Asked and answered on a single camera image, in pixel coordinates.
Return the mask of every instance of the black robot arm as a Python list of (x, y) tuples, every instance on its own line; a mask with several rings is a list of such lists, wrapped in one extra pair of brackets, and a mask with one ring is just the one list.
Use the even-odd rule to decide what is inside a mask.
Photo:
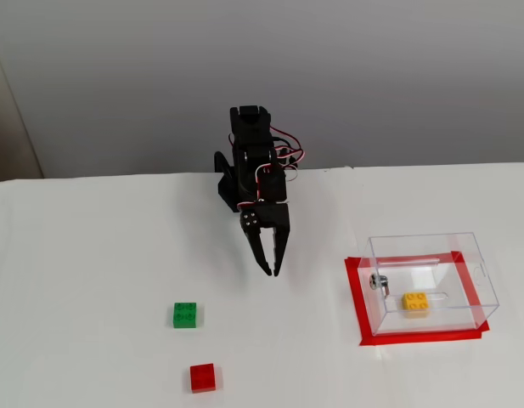
[[(221, 152), (215, 153), (215, 171), (223, 173), (218, 194), (234, 213), (240, 213), (241, 228), (257, 263), (267, 275), (278, 276), (290, 233), (288, 205), (284, 202), (285, 168), (297, 168), (299, 159), (296, 160), (293, 154), (299, 152), (302, 158), (304, 153), (301, 146), (294, 150), (286, 139), (271, 134), (271, 115), (263, 107), (241, 106), (232, 108), (229, 113), (234, 136), (233, 142), (230, 138), (234, 165), (229, 166)], [(275, 148), (275, 141), (285, 144)], [(261, 228), (273, 228), (273, 273), (263, 252)]]

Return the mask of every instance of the red square outline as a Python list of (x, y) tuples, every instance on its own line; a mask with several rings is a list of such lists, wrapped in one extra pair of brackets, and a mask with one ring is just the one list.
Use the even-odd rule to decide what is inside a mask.
[[(454, 262), (459, 278), (462, 281), (465, 295), (471, 306), (480, 305), (479, 297), (476, 294), (475, 286), (471, 280), (469, 270), (465, 264), (464, 256), (461, 252), (448, 252), (435, 255), (422, 255), (418, 257), (392, 257), (392, 258), (378, 258), (378, 260), (385, 262), (396, 261), (414, 261), (422, 259), (439, 258), (440, 263)], [(400, 334), (380, 334), (373, 336), (371, 326), (369, 325), (369, 317), (365, 302), (363, 300), (362, 286), (358, 275), (358, 266), (361, 258), (345, 259), (347, 267), (348, 281), (352, 292), (352, 300), (354, 301), (354, 308), (356, 309), (356, 316), (358, 317), (358, 324), (362, 334), (362, 342), (360, 346), (381, 346), (385, 344), (402, 344), (402, 343), (429, 343), (429, 342), (451, 342), (454, 340), (470, 340), (481, 338), (483, 332), (490, 330), (488, 322), (485, 321), (475, 330), (460, 330), (460, 331), (434, 331), (434, 332), (416, 332), (416, 333), (400, 333)]]

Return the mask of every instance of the transparent acrylic box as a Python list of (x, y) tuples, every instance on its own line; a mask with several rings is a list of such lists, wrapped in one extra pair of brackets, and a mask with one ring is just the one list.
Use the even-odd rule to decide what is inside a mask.
[[(371, 237), (358, 273), (374, 336), (474, 330), (499, 306), (472, 233)], [(406, 309), (406, 293), (428, 308)]]

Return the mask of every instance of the red wire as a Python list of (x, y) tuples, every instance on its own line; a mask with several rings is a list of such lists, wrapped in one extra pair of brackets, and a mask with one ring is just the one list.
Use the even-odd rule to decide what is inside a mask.
[(289, 133), (287, 133), (287, 132), (283, 132), (282, 130), (278, 130), (276, 127), (269, 126), (269, 128), (270, 128), (271, 130), (274, 130), (274, 131), (277, 132), (277, 133), (283, 134), (284, 136), (288, 136), (289, 138), (294, 139), (295, 142), (297, 143), (297, 145), (299, 146), (299, 148), (301, 148), (301, 143), (299, 143), (299, 140), (297, 140), (296, 137), (292, 136), (291, 134), (289, 134)]

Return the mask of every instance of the white table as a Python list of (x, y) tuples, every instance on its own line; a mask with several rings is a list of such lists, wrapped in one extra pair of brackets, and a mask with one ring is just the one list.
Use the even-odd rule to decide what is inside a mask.
[[(0, 184), (0, 408), (524, 406), (524, 164), (301, 171), (279, 278), (218, 179)], [(360, 348), (344, 258), (370, 235), (460, 231), (499, 296), (491, 331)], [(180, 301), (200, 329), (169, 327)], [(208, 362), (223, 387), (190, 394)]]

